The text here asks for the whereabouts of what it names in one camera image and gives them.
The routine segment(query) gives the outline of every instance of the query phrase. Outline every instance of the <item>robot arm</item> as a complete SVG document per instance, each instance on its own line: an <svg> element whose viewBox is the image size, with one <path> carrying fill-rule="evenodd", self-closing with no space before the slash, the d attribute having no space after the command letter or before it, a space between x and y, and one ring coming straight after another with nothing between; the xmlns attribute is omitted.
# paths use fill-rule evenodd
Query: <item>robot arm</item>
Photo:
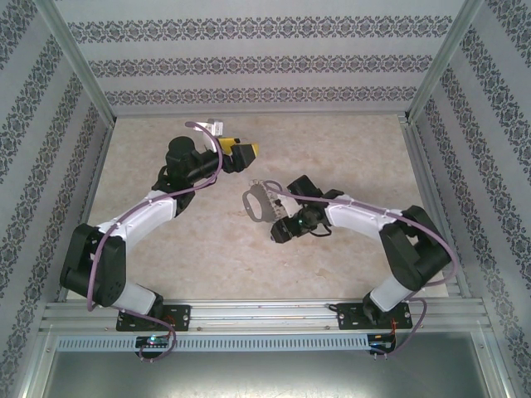
<svg viewBox="0 0 531 398"><path fill-rule="evenodd" d="M351 197L337 190L323 194L306 176L292 182L288 189L298 196L352 201ZM301 210L273 225L271 238L275 242L285 243L293 237L305 235L319 224L349 228L382 242L392 275L363 299L363 312L374 324L384 321L387 313L420 290L451 260L445 249L428 234L385 214L346 204L297 202L302 206ZM415 221L439 235L430 217L419 206L389 212ZM417 242L412 243L409 238L416 238Z"/></svg>
<svg viewBox="0 0 531 398"><path fill-rule="evenodd" d="M212 121L202 125L208 127L214 136L222 133L221 122ZM205 137L205 144L212 145L211 139L206 134ZM218 142L223 151L224 172L243 171L257 155L255 144L241 144L237 138L219 138ZM190 138L173 139L168 145L166 166L161 168L152 191L142 202L193 187L203 178L211 177L218 163L219 157L213 145L200 153ZM147 234L181 214L194 196L195 192L189 192L150 202L118 225L103 246L94 285L94 302L103 307L114 306L153 318L162 317L162 296L126 279L126 257ZM119 218L121 216L98 226L81 224L74 230L61 272L62 286L87 297L96 248L105 232Z"/></svg>

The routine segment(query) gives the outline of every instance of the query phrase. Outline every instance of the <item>enclosure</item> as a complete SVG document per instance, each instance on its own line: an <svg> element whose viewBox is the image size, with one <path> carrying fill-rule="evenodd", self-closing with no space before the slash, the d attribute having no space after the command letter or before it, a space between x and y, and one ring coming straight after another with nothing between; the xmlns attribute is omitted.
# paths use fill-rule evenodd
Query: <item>enclosure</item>
<svg viewBox="0 0 531 398"><path fill-rule="evenodd" d="M0 8L0 396L531 395L529 0ZM139 363L150 333L86 311L61 269L80 223L143 200L173 138L204 150L184 124L208 119L258 154L127 254L128 280L190 308L175 352ZM280 245L246 213L253 183L301 175L423 207L459 258L387 361L366 351L388 329L329 310L391 275L382 243L333 228Z"/></svg>

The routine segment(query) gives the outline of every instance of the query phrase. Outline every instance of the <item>marble floor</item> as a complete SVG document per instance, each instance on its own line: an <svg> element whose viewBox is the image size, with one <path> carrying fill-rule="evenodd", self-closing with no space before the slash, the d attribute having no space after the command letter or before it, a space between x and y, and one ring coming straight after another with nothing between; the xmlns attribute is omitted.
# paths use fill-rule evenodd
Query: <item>marble floor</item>
<svg viewBox="0 0 531 398"><path fill-rule="evenodd" d="M202 135L190 118L118 119L90 224L127 210L150 190L172 138ZM324 192L337 188L389 208L421 205L397 117L282 114L225 116L224 133L258 143L244 172L223 173L197 193L189 208L137 244L128 279L166 299L361 298L390 275L380 242L334 229L279 245L270 224L253 222L241 195L254 179L284 186L307 174ZM446 287L428 296L446 296Z"/></svg>

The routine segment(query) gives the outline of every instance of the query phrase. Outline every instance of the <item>work surface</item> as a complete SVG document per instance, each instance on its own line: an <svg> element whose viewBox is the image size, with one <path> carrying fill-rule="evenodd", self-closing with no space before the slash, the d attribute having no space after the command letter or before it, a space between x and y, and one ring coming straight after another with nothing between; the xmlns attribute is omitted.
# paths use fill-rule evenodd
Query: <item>work surface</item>
<svg viewBox="0 0 531 398"><path fill-rule="evenodd" d="M90 224L118 216L145 196L172 138L190 136L202 151L202 135L184 127L187 120L118 119ZM260 145L258 158L242 173L220 175L182 215L136 245L127 259L129 280L166 299L326 299L361 298L390 275L381 243L353 231L272 242L271 224L253 222L241 196L251 180L286 186L307 174L324 192L337 188L396 209L421 205L396 116L222 120L225 136ZM426 295L446 296L446 287Z"/></svg>

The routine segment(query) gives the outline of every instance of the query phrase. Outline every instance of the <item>patterned wallpaper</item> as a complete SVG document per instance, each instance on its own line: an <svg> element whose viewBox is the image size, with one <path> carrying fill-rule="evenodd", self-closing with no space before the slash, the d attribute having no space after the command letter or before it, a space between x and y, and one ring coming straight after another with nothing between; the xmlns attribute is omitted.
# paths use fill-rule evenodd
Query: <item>patterned wallpaper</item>
<svg viewBox="0 0 531 398"><path fill-rule="evenodd" d="M124 115L405 111L463 0L81 3L56 4Z"/></svg>
<svg viewBox="0 0 531 398"><path fill-rule="evenodd" d="M470 289L531 396L531 13L486 1L417 120Z"/></svg>
<svg viewBox="0 0 531 398"><path fill-rule="evenodd" d="M107 127L33 2L0 1L0 397L23 375Z"/></svg>

